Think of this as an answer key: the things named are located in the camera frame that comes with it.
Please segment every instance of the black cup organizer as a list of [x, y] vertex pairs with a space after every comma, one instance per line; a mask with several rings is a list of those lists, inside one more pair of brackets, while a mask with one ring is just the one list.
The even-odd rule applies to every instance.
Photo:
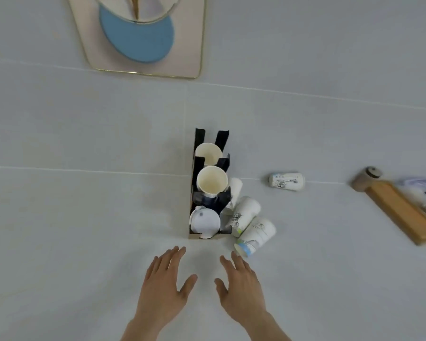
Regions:
[[[220, 130], [217, 133], [215, 145], [218, 146], [222, 151], [224, 151], [224, 147], [226, 146], [227, 139], [229, 138], [229, 131]], [[222, 193], [219, 193], [217, 197], [209, 198], [205, 197], [204, 194], [197, 189], [197, 176], [204, 168], [205, 158], [204, 157], [196, 157], [196, 148], [203, 144], [205, 140], [205, 129], [196, 128], [196, 136], [194, 139], [194, 152], [193, 152], [193, 179], [191, 180], [191, 210], [189, 215], [192, 214], [194, 209], [197, 206], [204, 206], [214, 210], [218, 215], [220, 215], [221, 211], [229, 204], [232, 196], [230, 194], [230, 187]], [[222, 168], [225, 172], [229, 169], [230, 166], [230, 154], [227, 155], [227, 158], [221, 158], [218, 160], [215, 166]], [[230, 236], [231, 233], [225, 233], [220, 231], [213, 238], [210, 239], [220, 239], [226, 236]], [[191, 225], [189, 226], [189, 239], [201, 239], [201, 234], [194, 233], [191, 230]]]

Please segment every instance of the brown cylinder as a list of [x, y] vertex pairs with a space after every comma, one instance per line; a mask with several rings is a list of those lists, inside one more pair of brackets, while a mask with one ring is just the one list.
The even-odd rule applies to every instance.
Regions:
[[373, 166], [368, 166], [363, 171], [360, 172], [360, 174], [355, 177], [355, 179], [352, 181], [350, 186], [355, 191], [358, 191], [360, 193], [364, 192], [366, 189], [368, 189], [373, 182], [378, 180], [382, 176], [382, 172]]

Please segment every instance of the gold edge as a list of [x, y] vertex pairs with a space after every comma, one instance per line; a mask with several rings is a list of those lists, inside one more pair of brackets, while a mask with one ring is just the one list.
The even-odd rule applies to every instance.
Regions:
[[175, 76], [175, 75], [163, 75], [163, 74], [150, 74], [150, 73], [139, 73], [139, 72], [127, 72], [124, 70], [110, 70], [110, 69], [102, 69], [102, 68], [97, 68], [95, 66], [93, 66], [89, 60], [89, 56], [87, 55], [87, 51], [85, 49], [85, 45], [84, 42], [82, 40], [82, 37], [80, 35], [80, 31], [79, 31], [79, 26], [77, 24], [76, 21], [76, 17], [74, 16], [74, 8], [73, 5], [71, 4], [71, 1], [68, 0], [68, 4], [69, 7], [71, 8], [71, 14], [73, 15], [74, 18], [74, 22], [76, 24], [76, 30], [78, 33], [78, 37], [80, 40], [80, 44], [82, 45], [82, 50], [84, 52], [84, 56], [87, 60], [87, 63], [93, 68], [96, 69], [100, 72], [110, 72], [110, 73], [128, 73], [128, 74], [137, 74], [137, 75], [143, 75], [143, 76], [153, 76], [153, 77], [158, 77], [158, 78], [170, 78], [170, 79], [182, 79], [182, 80], [194, 80], [197, 79], [201, 72], [202, 72], [202, 67], [203, 67], [203, 63], [204, 63], [204, 39], [205, 39], [205, 18], [207, 15], [207, 0], [204, 0], [204, 20], [203, 20], [203, 29], [202, 29], [202, 46], [200, 48], [200, 67], [199, 67], [199, 74], [195, 77], [191, 77], [191, 76]]

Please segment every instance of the person's right hand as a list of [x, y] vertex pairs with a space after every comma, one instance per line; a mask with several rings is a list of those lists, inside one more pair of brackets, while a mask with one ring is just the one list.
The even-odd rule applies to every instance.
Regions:
[[267, 313], [259, 280], [249, 264], [235, 252], [232, 252], [235, 267], [224, 256], [219, 260], [229, 279], [228, 290], [221, 279], [215, 279], [221, 305], [233, 320], [246, 328]]

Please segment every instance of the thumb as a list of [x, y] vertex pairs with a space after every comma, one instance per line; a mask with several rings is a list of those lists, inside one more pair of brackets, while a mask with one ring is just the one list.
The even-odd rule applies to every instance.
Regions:
[[224, 282], [221, 279], [215, 279], [214, 282], [216, 284], [216, 292], [219, 296], [219, 300], [222, 303], [222, 301], [224, 300], [224, 298], [226, 298], [228, 293], [226, 285], [224, 285]]
[[189, 296], [189, 293], [191, 293], [191, 291], [194, 288], [194, 285], [197, 282], [197, 275], [193, 274], [190, 277], [188, 277], [182, 287], [182, 289], [180, 290], [180, 294], [182, 295], [182, 297], [184, 299], [187, 299]]

